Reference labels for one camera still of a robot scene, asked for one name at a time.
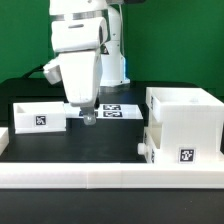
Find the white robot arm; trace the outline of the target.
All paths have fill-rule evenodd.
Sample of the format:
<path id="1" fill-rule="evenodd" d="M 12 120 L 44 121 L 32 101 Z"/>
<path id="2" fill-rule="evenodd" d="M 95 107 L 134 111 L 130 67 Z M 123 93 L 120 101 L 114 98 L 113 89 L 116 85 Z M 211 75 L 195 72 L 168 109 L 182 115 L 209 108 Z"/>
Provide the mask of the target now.
<path id="1" fill-rule="evenodd" d="M 68 102 L 81 109 L 84 123 L 96 123 L 101 90 L 130 83 L 121 48 L 123 0 L 49 0 L 55 58 L 44 66 L 52 84 L 62 82 Z"/>

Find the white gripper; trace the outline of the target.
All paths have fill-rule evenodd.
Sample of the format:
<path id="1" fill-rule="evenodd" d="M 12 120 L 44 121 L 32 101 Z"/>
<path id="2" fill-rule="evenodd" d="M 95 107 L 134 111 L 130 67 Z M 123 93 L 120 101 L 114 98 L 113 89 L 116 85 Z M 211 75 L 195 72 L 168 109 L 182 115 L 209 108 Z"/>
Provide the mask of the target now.
<path id="1" fill-rule="evenodd" d="M 54 21 L 52 46 L 67 100 L 80 106 L 85 125 L 96 123 L 94 104 L 102 77 L 101 46 L 108 38 L 103 17 Z"/>

